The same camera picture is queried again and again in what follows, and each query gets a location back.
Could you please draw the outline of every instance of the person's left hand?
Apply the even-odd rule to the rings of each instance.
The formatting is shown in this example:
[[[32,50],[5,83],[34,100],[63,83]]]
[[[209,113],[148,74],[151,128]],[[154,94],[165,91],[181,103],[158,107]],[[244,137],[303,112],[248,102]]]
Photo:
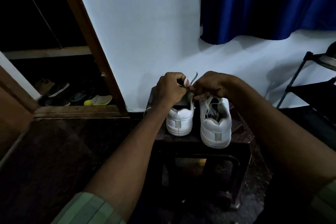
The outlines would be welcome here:
[[[187,81],[187,88],[177,84],[177,80],[184,81],[186,76],[183,73],[168,72],[161,76],[157,82],[157,99],[165,103],[169,108],[178,103],[182,97],[189,91],[190,83]]]

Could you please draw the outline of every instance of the hand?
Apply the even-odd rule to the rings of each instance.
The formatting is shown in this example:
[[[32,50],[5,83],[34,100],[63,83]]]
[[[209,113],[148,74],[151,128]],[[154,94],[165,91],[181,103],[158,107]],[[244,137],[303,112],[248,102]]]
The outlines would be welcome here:
[[[210,95],[219,98],[228,98],[228,84],[230,79],[236,78],[229,74],[208,71],[203,74],[192,86],[190,90],[195,94],[194,100],[200,100]]]
[[[187,88],[177,84],[177,80],[184,81],[186,76],[183,73],[168,72],[161,76],[157,82],[157,98],[161,103],[165,103],[169,108],[178,103],[189,91],[190,83],[187,81]]]

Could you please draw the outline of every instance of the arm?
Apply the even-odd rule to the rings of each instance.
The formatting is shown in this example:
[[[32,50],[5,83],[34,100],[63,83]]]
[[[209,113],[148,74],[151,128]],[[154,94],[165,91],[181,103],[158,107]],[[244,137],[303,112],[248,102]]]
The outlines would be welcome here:
[[[182,73],[166,73],[157,83],[158,101],[92,177],[84,191],[115,207],[125,221],[131,216],[145,181],[154,139],[170,108],[187,92]]]
[[[207,72],[195,84],[195,99],[228,98],[273,157],[278,169],[307,198],[336,179],[336,153],[274,108],[241,79]]]

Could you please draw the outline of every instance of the forearm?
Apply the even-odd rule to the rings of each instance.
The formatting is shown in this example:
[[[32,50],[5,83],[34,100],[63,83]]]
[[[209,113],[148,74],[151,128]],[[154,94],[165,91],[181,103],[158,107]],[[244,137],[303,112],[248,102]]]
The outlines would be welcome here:
[[[169,109],[164,103],[154,106],[85,188],[115,207],[125,221],[140,196],[154,139]]]
[[[305,196],[313,196],[336,179],[336,153],[333,150],[283,115],[240,79],[225,82],[225,87],[228,88],[229,99],[258,143]]]

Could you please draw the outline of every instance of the white sneaker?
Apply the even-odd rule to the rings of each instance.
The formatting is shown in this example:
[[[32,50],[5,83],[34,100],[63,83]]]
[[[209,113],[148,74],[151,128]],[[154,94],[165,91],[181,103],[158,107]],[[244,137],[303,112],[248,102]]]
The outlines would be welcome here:
[[[209,96],[199,101],[201,113],[201,139],[205,145],[222,149],[231,141],[231,115],[226,98]]]
[[[190,85],[197,78],[198,73],[190,82]],[[188,78],[185,78],[183,86],[187,86]],[[193,116],[194,116],[194,94],[189,92],[184,95],[180,102],[175,104],[169,111],[166,118],[166,126],[169,133],[174,136],[186,136],[191,132],[193,128]]]

